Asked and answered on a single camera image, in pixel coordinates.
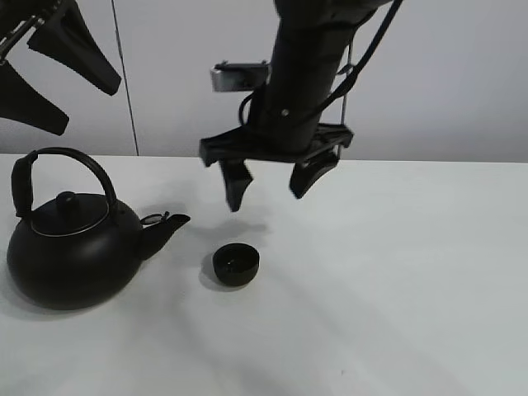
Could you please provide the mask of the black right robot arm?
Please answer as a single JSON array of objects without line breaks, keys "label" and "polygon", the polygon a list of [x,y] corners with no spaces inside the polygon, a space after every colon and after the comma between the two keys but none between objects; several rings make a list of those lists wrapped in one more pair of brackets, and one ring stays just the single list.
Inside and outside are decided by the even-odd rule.
[{"label": "black right robot arm", "polygon": [[239,211],[252,182],[247,160],[293,164],[290,190],[298,199],[338,165],[354,134],[344,123],[321,122],[321,115],[355,86],[377,50],[402,5],[388,4],[357,63],[344,64],[342,57],[383,1],[277,1],[271,60],[223,61],[210,70],[215,92],[247,93],[238,107],[238,127],[199,145],[204,165],[219,164],[231,211]]}]

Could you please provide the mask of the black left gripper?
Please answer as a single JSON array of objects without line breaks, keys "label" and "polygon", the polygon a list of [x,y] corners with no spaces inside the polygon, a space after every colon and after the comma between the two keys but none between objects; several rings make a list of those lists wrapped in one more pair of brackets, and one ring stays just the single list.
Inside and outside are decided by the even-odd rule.
[{"label": "black left gripper", "polygon": [[[1,56],[35,28],[27,44],[81,75],[104,93],[115,95],[121,77],[102,53],[77,3],[1,1]],[[8,61],[1,62],[1,117],[62,135],[69,117],[41,96]]]}]

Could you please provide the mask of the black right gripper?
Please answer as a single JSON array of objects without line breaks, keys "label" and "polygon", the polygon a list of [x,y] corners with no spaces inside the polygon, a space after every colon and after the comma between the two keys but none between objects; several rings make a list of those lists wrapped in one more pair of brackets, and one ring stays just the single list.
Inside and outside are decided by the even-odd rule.
[{"label": "black right gripper", "polygon": [[238,107],[238,127],[200,141],[204,165],[220,165],[231,212],[240,210],[245,191],[253,181],[245,160],[294,163],[290,190],[296,199],[301,199],[337,166],[341,150],[349,148],[354,138],[343,124],[260,125],[264,93],[263,88],[258,88],[244,97]]}]

